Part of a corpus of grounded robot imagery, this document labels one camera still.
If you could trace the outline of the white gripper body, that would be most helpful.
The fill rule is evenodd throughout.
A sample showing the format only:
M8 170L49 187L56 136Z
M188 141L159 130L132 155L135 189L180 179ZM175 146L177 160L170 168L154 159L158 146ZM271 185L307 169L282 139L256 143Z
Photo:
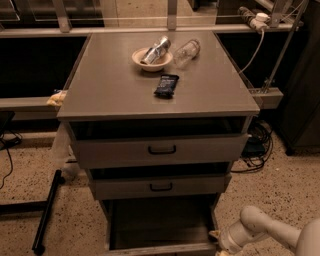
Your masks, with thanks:
M218 241L216 256L232 256L254 238L254 232L246 228L241 221L236 221L222 230L210 231L209 236Z

